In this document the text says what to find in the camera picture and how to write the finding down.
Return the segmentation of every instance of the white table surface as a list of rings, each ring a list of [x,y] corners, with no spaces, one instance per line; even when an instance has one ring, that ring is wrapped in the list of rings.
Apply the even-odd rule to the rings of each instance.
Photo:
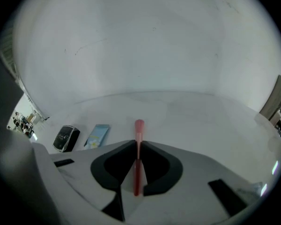
[[[63,125],[80,130],[73,150],[83,150],[96,124],[109,124],[106,144],[134,139],[134,122],[145,121],[144,140],[207,155],[251,183],[273,182],[281,166],[281,140],[262,115],[240,103],[190,92],[139,92],[92,99],[64,109],[35,129],[49,153]]]

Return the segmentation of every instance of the black cutout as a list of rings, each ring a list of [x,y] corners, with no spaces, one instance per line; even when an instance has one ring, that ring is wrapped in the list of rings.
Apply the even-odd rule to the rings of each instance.
[[[135,140],[129,141],[97,157],[90,166],[91,173],[102,187],[118,192],[136,159],[136,152]]]
[[[109,203],[102,212],[106,213],[107,215],[124,222],[124,211],[123,211],[123,205],[122,205],[122,196],[121,196],[121,190],[119,190],[118,193],[115,194],[113,200],[111,203]]]
[[[95,180],[104,188],[113,190],[116,195],[102,212],[124,221],[121,184],[136,159],[136,142],[131,140],[124,145],[97,157],[90,166]]]
[[[209,182],[208,185],[230,216],[239,213],[247,207],[243,200],[241,200],[223,180],[215,180]]]
[[[65,159],[65,160],[54,162],[54,164],[55,164],[56,167],[61,167],[61,166],[67,165],[67,164],[71,164],[73,162],[74,161],[71,160],[71,159]]]
[[[144,196],[167,192],[182,176],[183,166],[178,158],[146,141],[141,143],[140,158],[148,182]]]

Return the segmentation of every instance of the red stick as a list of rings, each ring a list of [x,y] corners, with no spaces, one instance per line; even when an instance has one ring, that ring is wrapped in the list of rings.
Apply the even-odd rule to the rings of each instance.
[[[135,140],[137,144],[137,159],[135,160],[134,166],[134,196],[138,196],[140,194],[140,186],[141,186],[141,160],[140,160],[140,152],[141,152],[141,142],[142,135],[144,131],[145,122],[143,120],[135,121]]]

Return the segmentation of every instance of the black foam insert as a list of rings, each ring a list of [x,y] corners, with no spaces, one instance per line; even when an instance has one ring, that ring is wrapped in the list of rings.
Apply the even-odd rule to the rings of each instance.
[[[122,196],[121,196],[121,190],[119,190],[118,193],[115,194],[113,200],[111,203],[109,203],[102,212],[108,214],[109,216],[124,222],[124,211],[123,211],[123,205],[122,205]]]
[[[239,213],[247,207],[244,201],[241,200],[223,180],[219,179],[211,181],[208,185],[211,187],[230,216]]]
[[[148,182],[144,187],[144,196],[167,192],[182,176],[183,166],[180,160],[149,142],[141,143],[140,158]]]
[[[136,158],[135,140],[97,157],[90,170],[96,181],[104,188],[115,192],[120,188]]]

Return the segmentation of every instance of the white wall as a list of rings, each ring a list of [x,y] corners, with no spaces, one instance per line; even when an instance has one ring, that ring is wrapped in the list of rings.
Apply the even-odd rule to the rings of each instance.
[[[259,111],[281,37],[256,0],[26,0],[15,61],[47,116],[127,91],[190,90]]]
[[[25,94],[21,97],[18,104],[15,106],[15,112],[22,113],[24,117],[28,117],[33,112],[33,106],[31,102],[28,101]]]

